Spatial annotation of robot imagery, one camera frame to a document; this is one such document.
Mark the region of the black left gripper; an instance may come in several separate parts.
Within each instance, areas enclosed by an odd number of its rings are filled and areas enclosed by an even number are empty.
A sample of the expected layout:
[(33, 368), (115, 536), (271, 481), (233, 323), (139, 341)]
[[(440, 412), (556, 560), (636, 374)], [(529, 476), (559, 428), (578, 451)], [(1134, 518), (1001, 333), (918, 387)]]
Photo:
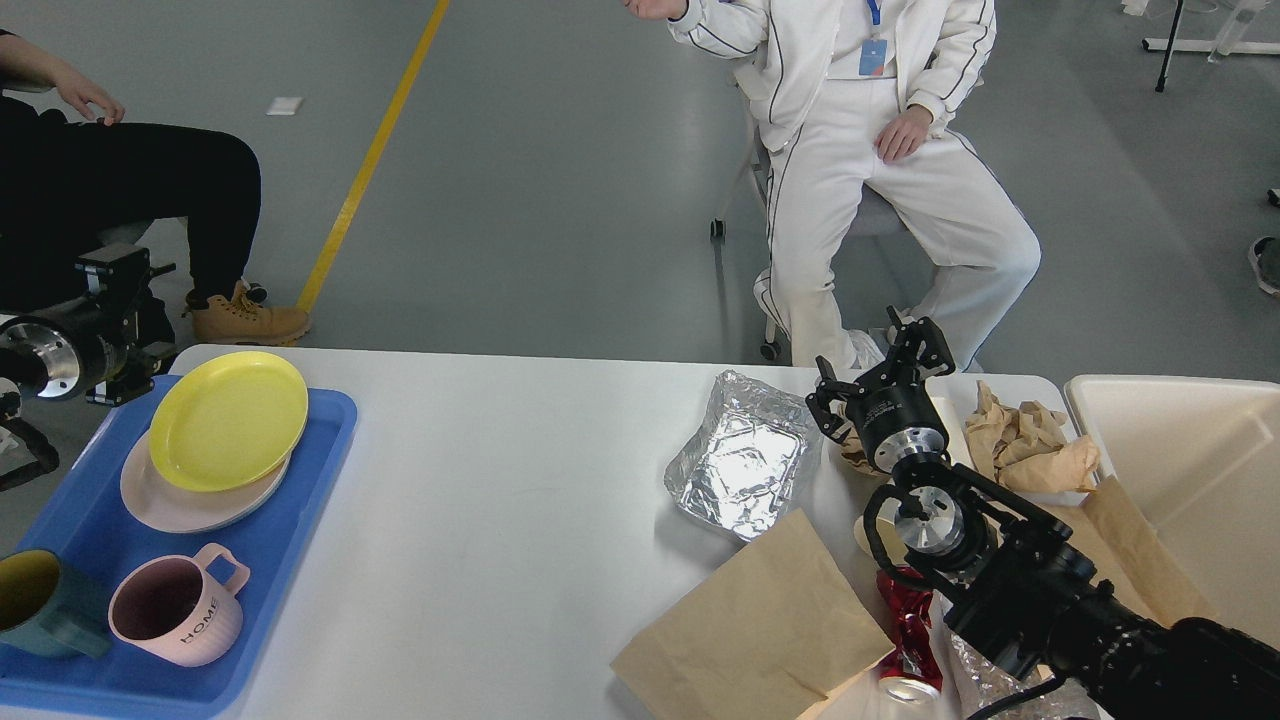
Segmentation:
[(177, 269), (152, 266), (150, 251), (108, 243), (79, 256), (93, 305), (56, 305), (42, 311), (3, 315), (3, 387), (22, 398), (86, 401), (118, 407), (154, 388), (177, 356), (173, 342), (131, 345), (131, 314), (151, 279)]

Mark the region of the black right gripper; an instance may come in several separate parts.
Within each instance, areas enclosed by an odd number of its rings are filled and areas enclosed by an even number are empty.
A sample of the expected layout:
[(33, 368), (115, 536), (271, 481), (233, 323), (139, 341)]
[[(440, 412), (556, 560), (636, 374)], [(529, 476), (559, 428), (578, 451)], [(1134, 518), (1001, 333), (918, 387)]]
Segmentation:
[(855, 393), (856, 369), (836, 370), (824, 356), (815, 357), (818, 379), (806, 406), (819, 432), (837, 445), (861, 441), (870, 465), (886, 474), (906, 457), (927, 461), (948, 457), (948, 433), (925, 382), (957, 372), (957, 364), (940, 327), (929, 318), (910, 319), (887, 306), (893, 338), (876, 368), (874, 391)]

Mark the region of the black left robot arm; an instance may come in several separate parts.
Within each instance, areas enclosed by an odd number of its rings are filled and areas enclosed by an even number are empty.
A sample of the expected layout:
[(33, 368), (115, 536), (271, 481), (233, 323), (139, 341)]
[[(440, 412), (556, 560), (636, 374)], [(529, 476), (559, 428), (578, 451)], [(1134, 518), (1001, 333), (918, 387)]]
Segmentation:
[(4, 489), (59, 466), (58, 451), (22, 418), (26, 400), (83, 395), (91, 404), (120, 406), (148, 393), (177, 354), (170, 342), (140, 341), (148, 284), (175, 264), (152, 266), (147, 249), (111, 243), (76, 265), (86, 279), (84, 295), (3, 323), (3, 452), (17, 451), (22, 460), (3, 473)]

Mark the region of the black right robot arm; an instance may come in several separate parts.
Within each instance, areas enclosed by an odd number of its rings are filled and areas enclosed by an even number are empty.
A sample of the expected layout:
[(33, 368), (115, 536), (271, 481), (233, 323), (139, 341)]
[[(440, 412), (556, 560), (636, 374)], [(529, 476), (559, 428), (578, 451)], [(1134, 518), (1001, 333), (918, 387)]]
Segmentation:
[(1052, 670), (979, 717), (1074, 679), (1115, 719), (1275, 719), (1275, 648), (1206, 618), (1164, 628), (1124, 607), (1110, 582), (1093, 583), (1068, 524), (951, 461), (925, 392), (928, 377), (955, 370), (945, 337), (929, 318), (888, 315), (888, 356), (854, 382), (817, 357), (806, 405), (824, 436), (856, 436), (890, 475), (861, 516), (887, 577), (946, 597), (946, 625), (1016, 679), (1039, 664)]

